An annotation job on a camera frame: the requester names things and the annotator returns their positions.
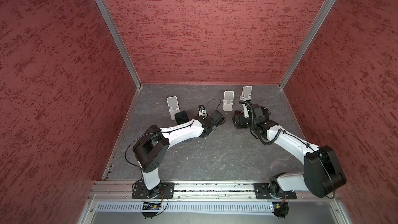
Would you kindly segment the white stand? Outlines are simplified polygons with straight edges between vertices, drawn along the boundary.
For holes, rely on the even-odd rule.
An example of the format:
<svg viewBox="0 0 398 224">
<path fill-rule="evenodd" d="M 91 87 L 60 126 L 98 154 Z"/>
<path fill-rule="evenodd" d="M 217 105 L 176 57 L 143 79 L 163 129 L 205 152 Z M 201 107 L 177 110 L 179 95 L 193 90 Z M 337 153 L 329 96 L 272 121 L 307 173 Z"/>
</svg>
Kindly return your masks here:
<svg viewBox="0 0 398 224">
<path fill-rule="evenodd" d="M 244 86 L 242 88 L 241 95 L 239 97 L 240 101 L 248 101 L 251 100 L 251 94 L 252 94 L 252 86 Z"/>
<path fill-rule="evenodd" d="M 175 115 L 180 112 L 178 98 L 176 96 L 171 96 L 166 99 L 169 108 L 170 116 L 172 120 L 176 120 Z"/>
<path fill-rule="evenodd" d="M 234 91 L 225 91 L 223 95 L 222 105 L 225 112 L 233 111 Z"/>
</svg>

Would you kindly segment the black phone table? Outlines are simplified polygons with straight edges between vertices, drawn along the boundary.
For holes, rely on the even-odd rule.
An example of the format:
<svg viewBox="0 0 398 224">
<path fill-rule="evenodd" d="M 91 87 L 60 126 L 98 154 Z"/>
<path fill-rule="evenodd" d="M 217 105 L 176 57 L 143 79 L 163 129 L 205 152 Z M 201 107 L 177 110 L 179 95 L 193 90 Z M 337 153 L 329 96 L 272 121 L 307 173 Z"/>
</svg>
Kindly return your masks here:
<svg viewBox="0 0 398 224">
<path fill-rule="evenodd" d="M 187 122 L 190 121 L 186 111 L 182 111 L 182 112 L 176 113 L 174 115 L 174 117 L 175 117 L 175 120 L 176 120 L 178 125 L 184 124 L 184 123 L 187 123 Z"/>
</svg>

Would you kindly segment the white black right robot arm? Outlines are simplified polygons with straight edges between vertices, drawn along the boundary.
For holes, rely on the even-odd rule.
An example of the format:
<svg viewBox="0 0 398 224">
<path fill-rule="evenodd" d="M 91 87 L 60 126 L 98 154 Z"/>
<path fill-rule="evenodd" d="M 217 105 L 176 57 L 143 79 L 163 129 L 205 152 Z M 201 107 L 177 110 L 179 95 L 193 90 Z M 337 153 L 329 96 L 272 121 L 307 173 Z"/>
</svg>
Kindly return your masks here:
<svg viewBox="0 0 398 224">
<path fill-rule="evenodd" d="M 310 192 L 318 198 L 335 196 L 336 190 L 347 183 L 336 152 L 329 146 L 312 144 L 287 131 L 271 120 L 270 111 L 250 100 L 240 101 L 241 112 L 233 117 L 237 129 L 248 129 L 265 146 L 278 145 L 296 157 L 303 165 L 302 173 L 282 172 L 269 180 L 268 192 L 274 199 L 282 199 L 294 191 Z"/>
</svg>

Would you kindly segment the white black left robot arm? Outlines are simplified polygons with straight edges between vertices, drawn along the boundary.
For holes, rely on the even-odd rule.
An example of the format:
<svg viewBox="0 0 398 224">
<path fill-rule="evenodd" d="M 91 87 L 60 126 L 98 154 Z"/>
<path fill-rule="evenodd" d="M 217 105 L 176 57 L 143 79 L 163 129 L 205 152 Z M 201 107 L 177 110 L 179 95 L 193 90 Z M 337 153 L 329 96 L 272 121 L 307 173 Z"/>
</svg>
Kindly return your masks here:
<svg viewBox="0 0 398 224">
<path fill-rule="evenodd" d="M 133 152 L 142 172 L 142 180 L 146 190 L 158 192 L 161 180 L 158 167 L 162 163 L 169 148 L 193 138 L 206 138 L 226 121 L 218 110 L 204 117 L 193 119 L 174 127 L 159 128 L 150 126 L 138 138 L 133 146 Z"/>
</svg>

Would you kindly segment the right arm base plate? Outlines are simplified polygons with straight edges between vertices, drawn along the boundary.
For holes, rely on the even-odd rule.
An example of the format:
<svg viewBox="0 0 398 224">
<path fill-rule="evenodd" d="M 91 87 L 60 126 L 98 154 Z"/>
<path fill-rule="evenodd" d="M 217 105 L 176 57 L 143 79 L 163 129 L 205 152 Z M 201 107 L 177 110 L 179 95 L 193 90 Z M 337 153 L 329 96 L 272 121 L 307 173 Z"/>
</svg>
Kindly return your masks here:
<svg viewBox="0 0 398 224">
<path fill-rule="evenodd" d="M 256 199 L 265 200 L 296 200 L 294 191 L 284 191 L 277 183 L 254 183 L 254 193 Z"/>
</svg>

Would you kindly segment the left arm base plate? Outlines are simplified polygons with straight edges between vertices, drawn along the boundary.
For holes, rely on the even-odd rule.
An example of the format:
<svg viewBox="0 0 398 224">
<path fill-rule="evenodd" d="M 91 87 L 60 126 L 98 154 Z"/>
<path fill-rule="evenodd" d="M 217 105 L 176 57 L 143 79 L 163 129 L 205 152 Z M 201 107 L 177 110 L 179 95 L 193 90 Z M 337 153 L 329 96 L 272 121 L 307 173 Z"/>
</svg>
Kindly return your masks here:
<svg viewBox="0 0 398 224">
<path fill-rule="evenodd" d="M 172 199 L 174 194 L 174 183 L 160 183 L 153 189 L 146 188 L 143 182 L 137 182 L 132 187 L 132 199 Z"/>
</svg>

